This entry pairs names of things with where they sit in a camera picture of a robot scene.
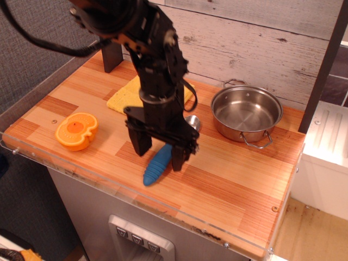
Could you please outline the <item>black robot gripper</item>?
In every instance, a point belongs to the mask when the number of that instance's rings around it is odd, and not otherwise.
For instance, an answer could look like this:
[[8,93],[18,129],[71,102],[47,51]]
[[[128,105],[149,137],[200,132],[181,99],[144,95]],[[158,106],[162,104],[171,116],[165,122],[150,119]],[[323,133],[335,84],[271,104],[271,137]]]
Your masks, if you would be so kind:
[[184,119],[184,98],[166,102],[163,105],[126,107],[126,125],[129,137],[137,155],[143,156],[152,147],[152,138],[167,142],[172,148],[172,168],[180,171],[189,159],[189,154],[198,151],[198,131]]

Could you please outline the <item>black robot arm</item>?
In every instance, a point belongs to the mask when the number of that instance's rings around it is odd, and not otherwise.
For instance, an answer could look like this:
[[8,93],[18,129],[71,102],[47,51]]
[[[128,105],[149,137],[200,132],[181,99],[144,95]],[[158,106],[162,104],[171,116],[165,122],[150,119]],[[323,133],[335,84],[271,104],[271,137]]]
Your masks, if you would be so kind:
[[172,21],[148,1],[73,1],[77,20],[91,33],[121,44],[140,79],[141,107],[127,106],[126,125],[142,156],[158,139],[172,146],[172,167],[181,170],[197,150],[199,134],[185,121],[188,61]]

